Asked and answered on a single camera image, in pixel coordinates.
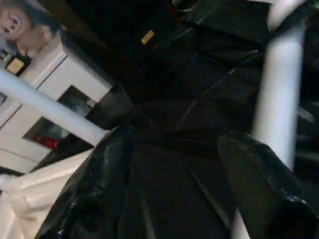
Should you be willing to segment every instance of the yellow tag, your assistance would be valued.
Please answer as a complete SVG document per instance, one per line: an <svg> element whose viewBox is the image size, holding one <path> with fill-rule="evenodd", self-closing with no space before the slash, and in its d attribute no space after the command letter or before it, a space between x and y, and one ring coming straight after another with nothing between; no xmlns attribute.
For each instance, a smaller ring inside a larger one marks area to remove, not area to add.
<svg viewBox="0 0 319 239"><path fill-rule="evenodd" d="M141 39L141 42L143 43L143 45L148 43L149 40L151 40L151 38L153 36L154 36L154 32L152 30L150 30L148 33L146 33L146 35Z"/></svg>
<svg viewBox="0 0 319 239"><path fill-rule="evenodd" d="M10 64L7 65L6 70L16 74L19 70L24 66L24 62L20 61L19 59L15 58Z"/></svg>

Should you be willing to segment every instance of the white pole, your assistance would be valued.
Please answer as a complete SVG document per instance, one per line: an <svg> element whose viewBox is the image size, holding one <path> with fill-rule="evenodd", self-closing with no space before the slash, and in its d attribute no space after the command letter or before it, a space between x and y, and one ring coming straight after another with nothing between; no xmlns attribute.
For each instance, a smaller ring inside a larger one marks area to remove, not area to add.
<svg viewBox="0 0 319 239"><path fill-rule="evenodd" d="M294 166L304 28L297 27L274 39L267 47L253 136L271 147L289 168ZM237 211L233 239L249 239Z"/></svg>
<svg viewBox="0 0 319 239"><path fill-rule="evenodd" d="M37 91L5 70L0 70L0 92L16 98L22 104L37 110L43 117L93 146L96 146L106 134L105 130L78 116L64 105Z"/></svg>

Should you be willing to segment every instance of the stuffed animal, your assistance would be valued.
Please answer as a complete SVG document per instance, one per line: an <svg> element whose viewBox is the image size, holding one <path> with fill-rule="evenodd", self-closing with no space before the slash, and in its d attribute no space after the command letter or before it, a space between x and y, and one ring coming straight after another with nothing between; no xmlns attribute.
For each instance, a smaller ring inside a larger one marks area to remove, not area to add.
<svg viewBox="0 0 319 239"><path fill-rule="evenodd" d="M6 51L18 50L22 56L35 58L58 28L49 14L25 0L0 0L0 37Z"/></svg>

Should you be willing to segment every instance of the shiny black plastic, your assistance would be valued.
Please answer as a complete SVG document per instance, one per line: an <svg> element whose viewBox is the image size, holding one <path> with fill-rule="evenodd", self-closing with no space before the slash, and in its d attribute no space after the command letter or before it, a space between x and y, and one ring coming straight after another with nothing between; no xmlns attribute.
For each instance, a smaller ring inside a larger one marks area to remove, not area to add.
<svg viewBox="0 0 319 239"><path fill-rule="evenodd" d="M252 239L314 239L318 211L273 150L244 133L219 140L219 154Z"/></svg>

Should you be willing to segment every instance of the garbage bag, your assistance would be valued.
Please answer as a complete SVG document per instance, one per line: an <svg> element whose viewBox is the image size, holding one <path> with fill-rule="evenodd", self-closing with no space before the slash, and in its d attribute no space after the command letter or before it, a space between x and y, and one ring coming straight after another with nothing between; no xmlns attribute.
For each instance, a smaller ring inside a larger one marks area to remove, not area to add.
<svg viewBox="0 0 319 239"><path fill-rule="evenodd" d="M116 128L71 176L36 238L228 238L235 203L222 164L192 138Z"/></svg>

